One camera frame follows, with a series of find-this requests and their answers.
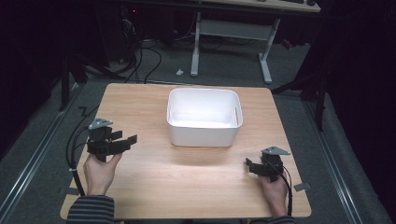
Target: hand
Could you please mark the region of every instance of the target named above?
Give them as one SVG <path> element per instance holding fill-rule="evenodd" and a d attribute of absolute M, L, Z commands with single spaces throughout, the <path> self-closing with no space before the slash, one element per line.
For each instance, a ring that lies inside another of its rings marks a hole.
<path fill-rule="evenodd" d="M 271 207 L 273 217 L 283 217 L 288 214 L 285 201 L 288 194 L 288 186 L 286 182 L 278 177 L 277 181 L 271 182 L 269 176 L 259 175 L 262 182 L 262 189 L 264 191 L 264 198 Z"/>
<path fill-rule="evenodd" d="M 93 154 L 88 156 L 84 163 L 84 174 L 88 184 L 87 195 L 106 195 L 121 157 L 122 153 L 114 155 L 109 162 L 102 162 Z"/>

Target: white plastic bin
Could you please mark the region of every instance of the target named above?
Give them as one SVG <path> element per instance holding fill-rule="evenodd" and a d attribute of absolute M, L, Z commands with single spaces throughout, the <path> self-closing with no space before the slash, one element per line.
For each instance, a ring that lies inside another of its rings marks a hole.
<path fill-rule="evenodd" d="M 183 147 L 229 147 L 243 123 L 234 91 L 178 88 L 169 94 L 171 142 Z"/>

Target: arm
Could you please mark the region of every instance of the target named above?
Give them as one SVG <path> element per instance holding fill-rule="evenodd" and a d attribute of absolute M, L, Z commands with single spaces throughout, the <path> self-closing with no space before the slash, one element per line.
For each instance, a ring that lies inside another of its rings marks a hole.
<path fill-rule="evenodd" d="M 69 210 L 67 223 L 114 223 L 114 200 L 106 196 L 121 154 L 101 162 L 90 154 L 84 163 L 87 196 L 79 197 Z"/>
<path fill-rule="evenodd" d="M 288 209 L 286 208 L 285 201 L 288 195 L 288 186 L 283 178 L 278 178 L 277 181 L 271 182 L 268 176 L 260 176 L 262 182 L 262 189 L 264 198 L 271 208 L 273 219 L 268 224 L 294 224 L 294 217 L 288 216 Z"/>

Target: metal rail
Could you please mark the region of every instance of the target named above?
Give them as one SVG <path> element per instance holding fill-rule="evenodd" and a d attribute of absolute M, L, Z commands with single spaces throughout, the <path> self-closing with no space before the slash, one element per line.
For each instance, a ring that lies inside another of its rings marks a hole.
<path fill-rule="evenodd" d="M 338 193 L 338 196 L 341 200 L 341 204 L 344 206 L 346 215 L 350 223 L 354 223 L 354 224 L 363 223 L 358 208 L 353 202 L 353 198 L 352 195 L 350 194 L 349 188 L 346 182 L 344 181 L 344 178 L 341 175 L 340 170 L 338 169 L 334 157 L 332 156 L 332 151 L 330 150 L 330 147 L 326 141 L 326 137 L 324 133 L 318 129 L 318 126 L 315 122 L 315 109 L 309 102 L 303 102 L 303 107 L 310 118 L 312 127 L 315 129 L 315 133 L 317 134 L 318 140 L 321 144 L 322 153 L 326 162 L 326 166 L 329 169 L 329 174 L 332 178 L 332 182 L 334 183 L 335 190 Z"/>
<path fill-rule="evenodd" d="M 12 212 L 20 201 L 23 193 L 26 191 L 31 180 L 35 176 L 35 172 L 37 171 L 38 167 L 44 160 L 47 152 L 49 151 L 52 138 L 58 131 L 58 128 L 61 125 L 67 111 L 69 110 L 70 105 L 80 94 L 81 90 L 82 87 L 75 84 L 72 89 L 73 95 L 70 103 L 63 111 L 60 111 L 55 119 L 52 121 L 51 125 L 47 129 L 42 140 L 40 141 L 38 147 L 35 149 L 35 153 L 33 154 L 32 158 L 28 161 L 25 168 L 18 177 L 16 183 L 14 184 L 14 187 L 9 192 L 6 199 L 3 201 L 0 207 L 0 223 L 7 223 L 8 219 L 11 217 Z"/>

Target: table top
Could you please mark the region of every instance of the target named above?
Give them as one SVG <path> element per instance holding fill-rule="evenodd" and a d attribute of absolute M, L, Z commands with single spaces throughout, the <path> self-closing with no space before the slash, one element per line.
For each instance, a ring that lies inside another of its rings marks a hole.
<path fill-rule="evenodd" d="M 208 3 L 219 3 L 219 4 L 244 6 L 244 7 L 264 7 L 264 8 L 301 11 L 301 12 L 320 12 L 320 7 L 318 6 L 318 4 L 314 4 L 311 7 L 306 3 L 306 0 L 304 0 L 304 3 L 302 4 L 280 1 L 280 0 L 266 0 L 265 2 L 261 2 L 258 0 L 202 0 L 202 1 Z"/>
<path fill-rule="evenodd" d="M 235 91 L 244 122 L 230 147 L 177 147 L 170 141 L 166 121 L 169 93 L 175 88 Z M 291 152 L 281 156 L 292 185 L 300 184 L 292 149 L 284 132 L 272 93 L 265 88 L 203 87 L 152 84 L 110 84 L 97 117 L 110 119 L 113 132 L 123 138 L 137 134 L 137 144 L 124 152 L 107 192 L 116 202 L 115 218 L 233 218 L 270 217 L 262 186 L 245 164 L 260 163 L 261 150 L 277 146 Z M 84 189 L 84 149 L 78 173 Z M 72 181 L 71 188 L 76 188 Z M 293 191 L 295 217 L 308 217 L 305 192 Z M 61 217 L 78 196 L 66 195 Z"/>

